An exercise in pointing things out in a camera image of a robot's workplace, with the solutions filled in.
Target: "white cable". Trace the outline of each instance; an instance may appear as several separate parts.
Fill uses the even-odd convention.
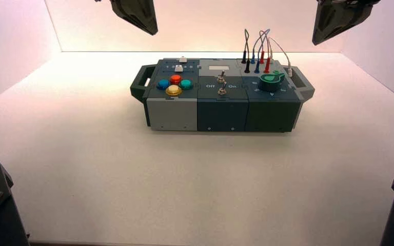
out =
[[[289,60],[288,55],[286,54],[286,52],[283,50],[283,48],[279,45],[279,43],[277,43],[277,41],[274,40],[274,38],[269,37],[269,39],[271,39],[272,41],[274,41],[274,43],[283,51],[283,53],[286,56],[286,59],[288,59],[288,76],[292,77],[292,68],[291,68],[291,62]]]
[[[269,31],[271,31],[271,30],[268,28],[268,29],[265,30],[265,33],[268,34]],[[258,39],[256,39],[256,42],[254,42],[253,50],[255,49],[256,44],[258,43],[259,39],[262,41],[262,36],[263,36],[263,34],[260,35],[260,36],[258,37]]]

